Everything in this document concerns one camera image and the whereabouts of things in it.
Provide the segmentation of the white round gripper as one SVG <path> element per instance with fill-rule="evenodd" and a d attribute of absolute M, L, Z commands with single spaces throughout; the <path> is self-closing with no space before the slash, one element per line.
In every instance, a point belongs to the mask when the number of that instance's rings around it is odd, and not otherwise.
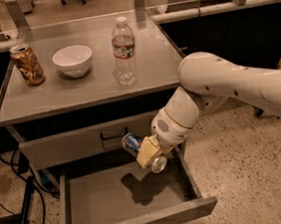
<path fill-rule="evenodd" d="M 142 140 L 137 158 L 141 168 L 184 142 L 198 118 L 198 107 L 189 95 L 171 98 L 151 121 L 153 135 Z"/>

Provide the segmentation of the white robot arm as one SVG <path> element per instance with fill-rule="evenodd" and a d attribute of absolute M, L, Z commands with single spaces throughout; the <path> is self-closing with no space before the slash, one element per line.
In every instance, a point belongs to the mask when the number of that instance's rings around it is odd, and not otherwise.
<path fill-rule="evenodd" d="M 281 118 L 281 70 L 239 66 L 214 54 L 187 55 L 178 67 L 179 87 L 151 122 L 151 136 L 138 153 L 142 168 L 185 141 L 198 118 L 227 98 L 270 111 Z"/>

